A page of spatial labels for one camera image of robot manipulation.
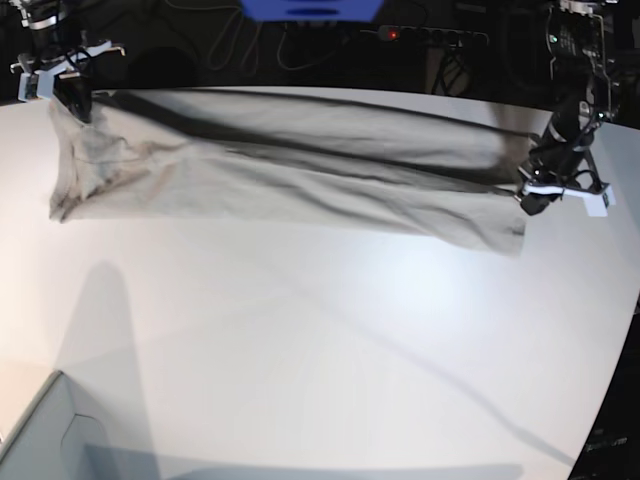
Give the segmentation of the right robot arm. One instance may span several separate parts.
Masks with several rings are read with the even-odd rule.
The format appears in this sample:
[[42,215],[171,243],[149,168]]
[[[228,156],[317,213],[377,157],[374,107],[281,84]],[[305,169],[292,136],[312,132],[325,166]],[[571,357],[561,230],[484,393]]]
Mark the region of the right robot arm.
[[10,66],[20,74],[17,99],[21,102],[59,100],[79,121],[91,121],[94,61],[119,53],[123,45],[104,40],[90,44],[86,31],[74,18],[69,1],[12,1],[21,25],[31,34],[31,49]]

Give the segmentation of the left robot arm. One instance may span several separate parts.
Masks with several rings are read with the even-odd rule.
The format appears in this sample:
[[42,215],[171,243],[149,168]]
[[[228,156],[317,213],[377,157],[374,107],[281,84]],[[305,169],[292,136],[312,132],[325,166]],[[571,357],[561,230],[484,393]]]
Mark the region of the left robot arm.
[[515,198],[529,216],[567,196],[584,202],[591,217],[615,203],[599,175],[591,147],[597,130],[612,119],[614,60],[607,52],[606,17],[615,1],[529,1],[534,39],[549,57],[549,76],[569,88],[527,159],[520,165]]

